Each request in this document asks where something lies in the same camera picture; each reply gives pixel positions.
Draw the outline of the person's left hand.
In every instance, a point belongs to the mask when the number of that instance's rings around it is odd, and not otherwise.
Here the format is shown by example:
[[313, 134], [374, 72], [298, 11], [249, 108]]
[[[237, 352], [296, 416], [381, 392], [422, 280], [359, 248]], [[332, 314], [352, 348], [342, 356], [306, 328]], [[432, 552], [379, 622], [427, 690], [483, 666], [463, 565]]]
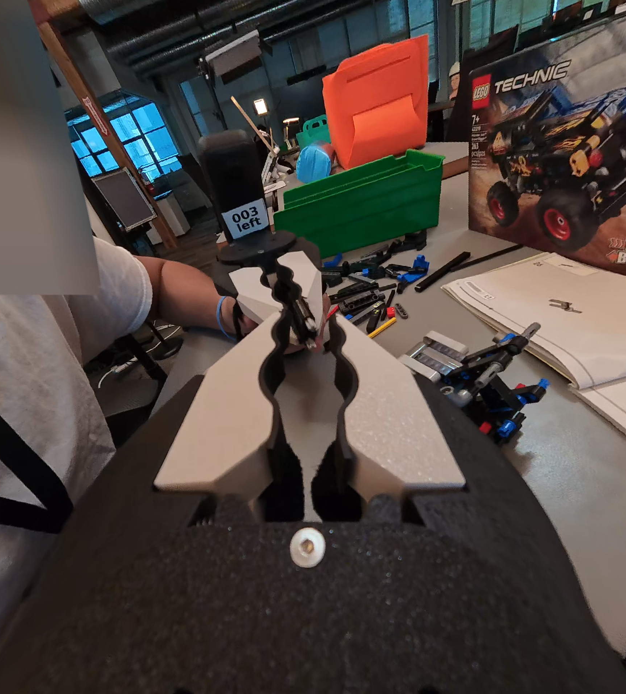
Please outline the person's left hand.
[[[241, 310], [238, 301], [234, 302], [232, 308], [232, 322], [234, 325], [234, 330], [241, 337], [245, 337], [249, 333], [253, 332], [258, 323], [247, 317]], [[327, 319], [323, 318], [321, 323], [321, 329], [318, 331], [317, 337], [314, 341], [314, 347], [308, 348], [305, 345], [298, 343], [290, 343], [285, 350], [285, 355], [297, 354], [300, 352], [312, 352], [321, 353], [324, 350], [324, 343], [329, 339], [329, 328], [327, 327]]]

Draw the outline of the dark framed screen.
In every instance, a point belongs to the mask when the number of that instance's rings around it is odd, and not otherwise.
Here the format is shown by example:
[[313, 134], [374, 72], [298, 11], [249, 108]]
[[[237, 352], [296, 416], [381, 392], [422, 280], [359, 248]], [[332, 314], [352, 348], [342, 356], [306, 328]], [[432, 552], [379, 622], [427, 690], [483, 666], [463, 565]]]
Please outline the dark framed screen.
[[156, 219], [153, 204], [126, 167], [91, 180], [124, 230], [133, 230]]

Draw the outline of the green plastic bin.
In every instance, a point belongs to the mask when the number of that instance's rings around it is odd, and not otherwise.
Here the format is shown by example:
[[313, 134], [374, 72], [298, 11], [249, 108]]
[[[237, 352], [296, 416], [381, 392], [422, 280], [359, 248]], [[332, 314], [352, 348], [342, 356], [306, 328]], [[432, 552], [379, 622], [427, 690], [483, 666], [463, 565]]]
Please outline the green plastic bin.
[[274, 228], [315, 244], [323, 258], [433, 228], [443, 160], [410, 149], [288, 189]]

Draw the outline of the pile of loose lego pieces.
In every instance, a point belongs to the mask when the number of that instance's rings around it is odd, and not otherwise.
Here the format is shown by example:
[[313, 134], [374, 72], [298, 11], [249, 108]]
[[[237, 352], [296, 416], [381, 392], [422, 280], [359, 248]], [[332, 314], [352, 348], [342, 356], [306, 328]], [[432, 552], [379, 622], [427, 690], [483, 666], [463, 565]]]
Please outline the pile of loose lego pieces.
[[405, 236], [365, 253], [355, 261], [338, 254], [321, 267], [323, 287], [337, 290], [330, 297], [330, 315], [339, 313], [368, 334], [394, 313], [394, 299], [422, 280], [430, 267], [423, 255], [427, 230]]

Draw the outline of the thin long black lego axle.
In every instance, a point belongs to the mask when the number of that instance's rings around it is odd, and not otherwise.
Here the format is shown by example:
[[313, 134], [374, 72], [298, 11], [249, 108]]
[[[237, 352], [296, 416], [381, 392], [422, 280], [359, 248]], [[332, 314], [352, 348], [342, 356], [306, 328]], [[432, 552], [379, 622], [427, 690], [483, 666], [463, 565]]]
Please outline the thin long black lego axle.
[[503, 248], [501, 250], [497, 250], [497, 251], [492, 252], [490, 254], [487, 254], [485, 256], [478, 257], [474, 260], [466, 261], [464, 264], [458, 266], [458, 269], [462, 270], [464, 268], [472, 267], [474, 265], [480, 265], [484, 262], [488, 262], [488, 261], [493, 260], [493, 259], [498, 258], [498, 257], [506, 256], [510, 253], [516, 252], [517, 250], [520, 250], [523, 248], [524, 248], [524, 246], [522, 244], [516, 244], [516, 245], [513, 245], [513, 246], [508, 247], [508, 248]]

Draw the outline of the small black lego assembly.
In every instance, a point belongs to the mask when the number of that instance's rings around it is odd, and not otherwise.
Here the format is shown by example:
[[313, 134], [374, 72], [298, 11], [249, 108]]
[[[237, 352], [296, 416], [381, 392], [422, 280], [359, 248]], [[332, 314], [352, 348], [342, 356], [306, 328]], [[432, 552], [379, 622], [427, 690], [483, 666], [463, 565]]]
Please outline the small black lego assembly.
[[327, 353], [330, 351], [330, 329], [327, 326], [329, 319], [338, 311], [339, 306], [331, 303], [330, 297], [323, 294], [321, 301], [322, 315], [320, 324], [315, 320], [307, 301], [304, 298], [296, 299], [291, 306], [293, 318], [291, 326], [290, 344], [285, 354], [291, 354], [304, 349], [313, 352]]

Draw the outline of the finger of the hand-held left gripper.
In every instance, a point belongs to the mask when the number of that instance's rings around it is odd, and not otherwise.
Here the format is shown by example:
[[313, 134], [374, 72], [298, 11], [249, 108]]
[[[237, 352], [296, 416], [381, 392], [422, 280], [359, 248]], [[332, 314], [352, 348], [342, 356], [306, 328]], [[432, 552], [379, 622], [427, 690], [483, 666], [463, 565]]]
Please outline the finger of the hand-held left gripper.
[[303, 251], [290, 251], [280, 256], [280, 298], [289, 312], [291, 326], [291, 306], [300, 298], [307, 301], [316, 322], [320, 324], [323, 294], [321, 272]]
[[266, 274], [258, 266], [248, 266], [229, 273], [237, 293], [237, 303], [246, 317], [252, 321], [265, 321], [278, 316], [283, 304], [276, 300]]

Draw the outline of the lego instruction booklet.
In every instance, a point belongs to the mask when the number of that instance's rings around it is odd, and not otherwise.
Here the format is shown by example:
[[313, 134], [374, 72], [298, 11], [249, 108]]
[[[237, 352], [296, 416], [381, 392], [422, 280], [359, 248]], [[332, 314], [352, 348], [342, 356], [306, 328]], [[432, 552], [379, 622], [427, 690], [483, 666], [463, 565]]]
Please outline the lego instruction booklet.
[[501, 333], [538, 323], [527, 349], [626, 435], [626, 275], [542, 253], [442, 290]]

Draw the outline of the lego set box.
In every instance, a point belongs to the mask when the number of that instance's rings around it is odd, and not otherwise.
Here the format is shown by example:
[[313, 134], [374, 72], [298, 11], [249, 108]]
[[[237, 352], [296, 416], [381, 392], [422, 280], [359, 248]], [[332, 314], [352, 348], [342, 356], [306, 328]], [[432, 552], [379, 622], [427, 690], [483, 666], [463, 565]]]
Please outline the lego set box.
[[468, 227], [626, 275], [626, 13], [471, 71]]

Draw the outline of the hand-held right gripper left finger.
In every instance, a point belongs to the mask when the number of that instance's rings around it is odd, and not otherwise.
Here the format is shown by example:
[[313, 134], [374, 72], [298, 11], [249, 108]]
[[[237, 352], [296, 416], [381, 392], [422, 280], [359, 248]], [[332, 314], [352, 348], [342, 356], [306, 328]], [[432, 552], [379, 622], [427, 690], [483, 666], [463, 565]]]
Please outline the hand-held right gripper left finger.
[[161, 492], [237, 496], [266, 521], [301, 521], [300, 462], [275, 398], [284, 380], [290, 314], [273, 314], [205, 372], [155, 476]]

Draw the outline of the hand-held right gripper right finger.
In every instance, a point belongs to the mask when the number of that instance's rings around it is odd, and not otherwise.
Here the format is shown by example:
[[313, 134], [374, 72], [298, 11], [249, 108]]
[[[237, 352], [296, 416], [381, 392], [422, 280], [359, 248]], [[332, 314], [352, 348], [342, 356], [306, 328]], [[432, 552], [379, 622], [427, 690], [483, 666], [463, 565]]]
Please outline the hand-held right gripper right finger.
[[332, 317], [327, 325], [342, 404], [313, 479], [319, 518], [358, 521], [377, 496], [404, 505], [427, 493], [465, 491], [465, 476], [410, 370], [347, 319]]

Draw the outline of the wooden post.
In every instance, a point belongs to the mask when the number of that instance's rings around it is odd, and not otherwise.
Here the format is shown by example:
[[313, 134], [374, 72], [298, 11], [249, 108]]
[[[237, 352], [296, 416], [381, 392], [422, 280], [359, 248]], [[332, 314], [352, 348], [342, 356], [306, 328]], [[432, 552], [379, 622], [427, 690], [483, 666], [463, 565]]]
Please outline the wooden post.
[[161, 209], [150, 194], [148, 187], [129, 157], [115, 129], [112, 127], [95, 93], [75, 64], [72, 56], [69, 54], [63, 37], [50, 22], [37, 22], [37, 27], [40, 38], [47, 48], [48, 53], [56, 61], [68, 85], [80, 101], [86, 113], [90, 116], [94, 123], [94, 127], [99, 131], [109, 152], [111, 152], [113, 158], [121, 168], [128, 169], [136, 184], [150, 203], [155, 213], [155, 227], [164, 246], [169, 250], [177, 248], [177, 240], [173, 230], [171, 230]]

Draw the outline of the partly built lego model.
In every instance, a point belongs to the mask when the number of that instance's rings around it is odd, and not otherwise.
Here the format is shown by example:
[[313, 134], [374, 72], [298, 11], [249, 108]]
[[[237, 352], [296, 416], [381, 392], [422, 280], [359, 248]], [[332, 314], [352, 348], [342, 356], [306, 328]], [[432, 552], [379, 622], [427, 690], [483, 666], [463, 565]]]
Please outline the partly built lego model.
[[471, 353], [465, 345], [430, 331], [398, 360], [438, 386], [484, 435], [501, 446], [521, 431], [524, 407], [539, 403], [550, 385], [541, 379], [535, 385], [511, 388], [500, 377], [540, 328], [538, 323], [530, 324], [521, 334], [495, 337], [492, 346]]

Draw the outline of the blue wristband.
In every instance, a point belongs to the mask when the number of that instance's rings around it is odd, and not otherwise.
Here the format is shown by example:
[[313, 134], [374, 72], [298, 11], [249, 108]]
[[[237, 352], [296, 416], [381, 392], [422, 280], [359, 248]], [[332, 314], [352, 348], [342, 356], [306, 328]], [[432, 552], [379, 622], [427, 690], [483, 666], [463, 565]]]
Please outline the blue wristband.
[[221, 333], [232, 342], [237, 338], [237, 319], [234, 318], [235, 299], [230, 296], [222, 296], [216, 307], [216, 323]]

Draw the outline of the person's left forearm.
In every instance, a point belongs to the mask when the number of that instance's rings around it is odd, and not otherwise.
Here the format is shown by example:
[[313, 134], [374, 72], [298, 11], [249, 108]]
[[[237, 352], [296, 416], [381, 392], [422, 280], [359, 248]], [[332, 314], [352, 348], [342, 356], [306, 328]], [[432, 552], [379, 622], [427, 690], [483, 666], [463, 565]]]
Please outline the person's left forearm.
[[181, 327], [219, 330], [216, 307], [222, 295], [213, 281], [193, 266], [156, 257], [135, 257], [151, 285], [149, 319]]

